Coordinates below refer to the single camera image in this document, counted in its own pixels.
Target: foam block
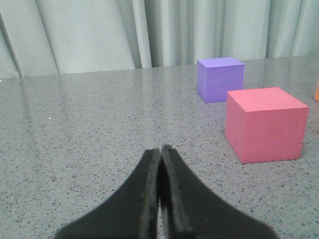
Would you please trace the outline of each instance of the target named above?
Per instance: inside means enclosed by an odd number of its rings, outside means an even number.
[[[243,89],[245,65],[232,58],[197,61],[197,91],[205,103],[226,101],[226,93]]]
[[[319,82],[318,82],[318,87],[317,87],[317,91],[316,91],[316,95],[315,95],[315,101],[319,102]]]
[[[278,87],[229,91],[226,138],[242,163],[298,159],[309,107]]]

